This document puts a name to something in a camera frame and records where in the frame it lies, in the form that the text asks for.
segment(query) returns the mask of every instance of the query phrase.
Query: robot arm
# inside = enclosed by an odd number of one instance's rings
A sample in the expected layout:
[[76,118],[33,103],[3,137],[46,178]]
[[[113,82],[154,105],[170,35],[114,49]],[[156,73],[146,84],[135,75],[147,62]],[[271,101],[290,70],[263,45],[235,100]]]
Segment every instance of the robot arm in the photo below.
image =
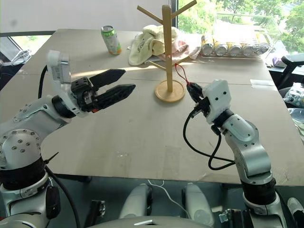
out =
[[48,74],[58,95],[26,104],[11,120],[0,124],[0,192],[7,216],[39,212],[44,222],[53,218],[46,212],[47,205],[30,203],[48,195],[48,175],[40,152],[43,140],[70,123],[71,118],[105,109],[127,98],[135,88],[133,84],[118,85],[99,95],[100,87],[117,81],[125,70],[111,69],[71,82],[68,56],[50,51],[47,60]]
[[256,215],[277,215],[286,228],[270,158],[259,141],[256,126],[229,109],[231,96],[227,81],[215,80],[205,88],[190,83],[187,90],[196,102],[192,118],[203,112],[207,122],[221,130],[232,149],[246,206]]

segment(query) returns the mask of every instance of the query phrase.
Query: table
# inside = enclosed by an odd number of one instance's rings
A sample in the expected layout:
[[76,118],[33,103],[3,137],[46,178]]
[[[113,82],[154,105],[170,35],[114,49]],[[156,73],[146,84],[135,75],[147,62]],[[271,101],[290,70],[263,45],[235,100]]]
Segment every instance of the table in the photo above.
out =
[[[178,103],[158,100],[154,88],[165,78],[164,72],[149,66],[129,66],[128,50],[137,32],[118,32],[123,52],[111,56],[98,30],[58,30],[1,91],[2,121],[12,117],[38,94],[40,71],[49,49],[70,55],[73,79],[92,76],[109,68],[127,72],[116,83],[136,84],[124,101],[52,133],[42,143],[42,155],[59,155],[49,164],[56,173],[150,178],[185,181],[239,183],[234,166],[221,171],[208,169],[208,159],[193,152],[182,138],[182,128],[194,107],[189,95]],[[205,86],[214,79],[226,79],[232,95],[231,110],[253,122],[269,153],[278,185],[304,185],[304,147],[285,104],[274,86],[254,87],[251,79],[271,80],[262,60],[202,58],[204,63],[186,63],[190,81]],[[55,95],[45,79],[44,95]],[[203,115],[190,121],[187,137],[193,145],[211,153],[217,142]],[[233,158],[225,141],[218,156]],[[224,162],[214,161],[213,165]]]

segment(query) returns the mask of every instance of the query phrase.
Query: beige towel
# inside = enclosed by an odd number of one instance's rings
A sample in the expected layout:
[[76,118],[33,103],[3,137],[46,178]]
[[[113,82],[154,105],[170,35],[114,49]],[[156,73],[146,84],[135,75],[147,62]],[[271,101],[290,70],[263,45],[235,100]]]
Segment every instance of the beige towel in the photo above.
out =
[[[172,43],[179,35],[179,30],[172,27]],[[163,26],[148,25],[143,28],[142,34],[137,35],[132,43],[129,55],[129,64],[140,65],[152,55],[158,56],[165,52]]]

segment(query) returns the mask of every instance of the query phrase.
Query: red wire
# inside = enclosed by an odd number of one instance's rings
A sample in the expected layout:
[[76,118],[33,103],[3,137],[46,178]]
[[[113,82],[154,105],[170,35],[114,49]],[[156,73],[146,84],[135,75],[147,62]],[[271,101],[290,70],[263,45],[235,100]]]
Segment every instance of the red wire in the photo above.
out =
[[[179,67],[182,68],[185,77],[183,77],[182,75],[179,74],[179,72],[177,71],[177,67],[176,67],[176,66],[179,66]],[[175,64],[175,70],[176,70],[176,73],[177,73],[181,78],[183,78],[183,79],[186,81],[187,84],[190,84],[190,82],[187,80],[185,69],[184,69],[181,65]]]

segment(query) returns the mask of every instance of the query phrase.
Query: tree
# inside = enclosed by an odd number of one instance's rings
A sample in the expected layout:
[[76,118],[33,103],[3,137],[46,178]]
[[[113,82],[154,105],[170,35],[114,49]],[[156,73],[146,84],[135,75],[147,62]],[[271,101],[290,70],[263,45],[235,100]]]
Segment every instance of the tree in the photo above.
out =
[[282,6],[292,0],[255,0],[255,14],[273,16],[278,22],[284,18]]
[[287,17],[281,40],[289,52],[304,52],[304,3],[296,6]]
[[[189,0],[179,0],[179,7],[183,7]],[[215,22],[216,11],[221,4],[215,0],[197,0],[197,4],[179,15],[179,29],[186,33],[203,34],[211,31]]]
[[253,13],[254,2],[252,0],[217,0],[223,3],[223,9],[231,13]]

